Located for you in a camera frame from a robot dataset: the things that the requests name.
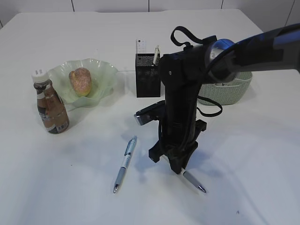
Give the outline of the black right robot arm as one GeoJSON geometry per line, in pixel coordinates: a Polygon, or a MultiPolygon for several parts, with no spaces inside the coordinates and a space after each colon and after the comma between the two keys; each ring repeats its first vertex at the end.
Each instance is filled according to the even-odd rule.
{"type": "Polygon", "coordinates": [[[215,36],[197,39],[181,26],[177,30],[190,40],[183,43],[183,51],[165,54],[159,60],[165,104],[156,116],[158,142],[149,150],[149,158],[157,162],[166,156],[178,174],[186,167],[198,146],[198,135],[206,128],[205,122],[196,119],[201,86],[231,82],[239,72],[299,70],[300,26],[289,25],[237,43],[215,36]]]}

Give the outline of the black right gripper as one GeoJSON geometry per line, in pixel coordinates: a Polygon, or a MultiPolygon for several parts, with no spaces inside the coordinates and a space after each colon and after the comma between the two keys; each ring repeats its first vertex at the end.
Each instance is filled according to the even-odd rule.
{"type": "Polygon", "coordinates": [[[197,138],[206,122],[196,119],[197,96],[205,66],[199,53],[165,54],[159,61],[158,74],[165,86],[165,114],[159,120],[158,142],[149,157],[158,162],[162,155],[171,169],[180,174],[198,147],[197,138]]]}

